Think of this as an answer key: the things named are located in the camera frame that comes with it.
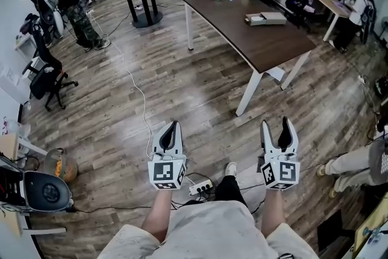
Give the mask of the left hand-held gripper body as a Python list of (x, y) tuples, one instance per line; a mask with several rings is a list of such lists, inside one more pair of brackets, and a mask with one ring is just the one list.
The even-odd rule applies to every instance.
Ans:
[(152, 160), (148, 162), (152, 186), (158, 190), (180, 189), (187, 171), (186, 161), (182, 147), (169, 150), (153, 147)]

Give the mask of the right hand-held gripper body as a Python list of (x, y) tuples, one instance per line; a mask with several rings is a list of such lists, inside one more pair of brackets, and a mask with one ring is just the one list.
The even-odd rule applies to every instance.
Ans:
[(259, 172), (267, 189), (286, 190), (298, 184), (300, 163), (294, 150), (283, 152), (280, 148), (269, 147), (264, 151)]

